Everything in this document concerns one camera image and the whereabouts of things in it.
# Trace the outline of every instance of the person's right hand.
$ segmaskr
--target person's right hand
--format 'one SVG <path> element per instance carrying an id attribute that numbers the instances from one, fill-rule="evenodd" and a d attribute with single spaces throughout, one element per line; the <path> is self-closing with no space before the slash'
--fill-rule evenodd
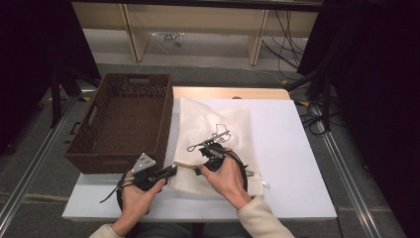
<path id="1" fill-rule="evenodd" d="M 231 157 L 225 156 L 222 167 L 217 172 L 211 172 L 203 165 L 199 168 L 213 188 L 226 197 L 237 210 L 252 200 L 244 190 L 239 166 Z"/>

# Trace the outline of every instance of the cable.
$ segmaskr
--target cable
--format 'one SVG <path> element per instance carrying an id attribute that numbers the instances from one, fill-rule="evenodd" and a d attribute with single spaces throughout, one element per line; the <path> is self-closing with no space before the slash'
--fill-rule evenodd
<path id="1" fill-rule="evenodd" d="M 277 56 L 279 59 L 287 62 L 290 66 L 294 67 L 295 69 L 297 69 L 297 66 L 295 64 L 293 64 L 291 61 L 289 61 L 288 59 L 284 58 L 281 56 L 281 54 L 276 53 L 272 48 L 270 48 L 264 40 L 262 40 L 262 43 L 266 46 L 266 48 L 275 56 Z"/>
<path id="2" fill-rule="evenodd" d="M 291 34 L 290 34 L 290 18 L 291 18 L 291 14 L 290 14 L 290 12 L 289 12 L 289 11 L 287 11 L 287 16 L 286 16 L 286 19 L 287 19 L 287 28 L 286 28 L 286 30 L 284 30 L 283 24 L 281 23 L 281 20 L 280 20 L 280 17 L 278 16 L 277 11 L 275 11 L 275 16 L 277 17 L 277 21 L 278 21 L 278 23 L 280 24 L 281 31 L 282 31 L 282 32 L 283 32 L 283 34 L 284 34 L 284 40 L 283 40 L 282 47 L 284 47 L 284 42 L 287 40 L 287 41 L 289 42 L 290 47 L 291 47 L 292 54 L 293 54 L 293 57 L 294 57 L 294 59 L 295 59 L 296 63 L 300 63 L 300 58 L 297 56 L 297 52 L 296 52 L 296 50 L 295 50 L 295 49 L 294 49 L 294 47 L 293 47 L 293 45 L 295 45 L 295 46 L 296 46 L 296 44 L 293 44 L 294 42 L 293 42 L 293 40 L 291 39 Z"/>
<path id="3" fill-rule="evenodd" d="M 281 48 L 283 48 L 284 50 L 287 50 L 287 51 L 289 51 L 289 52 L 292 52 L 292 50 L 291 49 L 289 49 L 289 48 L 286 48 L 285 46 L 283 46 L 283 45 L 281 45 L 280 43 L 278 43 L 276 40 L 275 40 L 275 38 L 273 37 L 273 36 L 271 36 L 271 39 L 276 43 L 276 44 L 278 44 Z"/>

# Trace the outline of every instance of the brown wicker basket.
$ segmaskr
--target brown wicker basket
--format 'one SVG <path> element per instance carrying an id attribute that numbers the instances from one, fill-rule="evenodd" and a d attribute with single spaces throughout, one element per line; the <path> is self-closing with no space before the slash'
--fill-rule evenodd
<path id="1" fill-rule="evenodd" d="M 142 154 L 163 168 L 172 116 L 168 74 L 109 73 L 64 156 L 84 174 L 120 174 Z"/>

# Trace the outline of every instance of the white tabletop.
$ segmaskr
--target white tabletop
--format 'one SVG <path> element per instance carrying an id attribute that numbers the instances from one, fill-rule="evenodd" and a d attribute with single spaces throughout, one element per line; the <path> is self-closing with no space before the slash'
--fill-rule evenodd
<path id="1" fill-rule="evenodd" d="M 319 172 L 291 100 L 196 99 L 213 108 L 248 106 L 254 149 L 262 178 L 270 185 L 263 199 L 279 219 L 332 219 L 336 211 Z M 178 136 L 179 99 L 173 114 L 165 165 L 171 165 Z M 71 220 L 115 220 L 120 214 L 115 194 L 99 203 L 121 175 L 81 174 L 62 217 Z M 235 208 L 221 196 L 191 194 L 165 187 L 143 221 L 231 221 Z"/>

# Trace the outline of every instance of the white sleeve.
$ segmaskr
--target white sleeve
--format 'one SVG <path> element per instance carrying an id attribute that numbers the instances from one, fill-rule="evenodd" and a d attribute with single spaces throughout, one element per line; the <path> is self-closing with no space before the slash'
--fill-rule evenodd
<path id="1" fill-rule="evenodd" d="M 254 238 L 291 238 L 290 231 L 272 215 L 271 208 L 260 196 L 238 210 L 238 218 Z"/>
<path id="2" fill-rule="evenodd" d="M 89 236 L 89 238 L 124 238 L 119 236 L 115 231 L 112 229 L 111 224 L 105 224 L 99 227 L 93 234 Z"/>

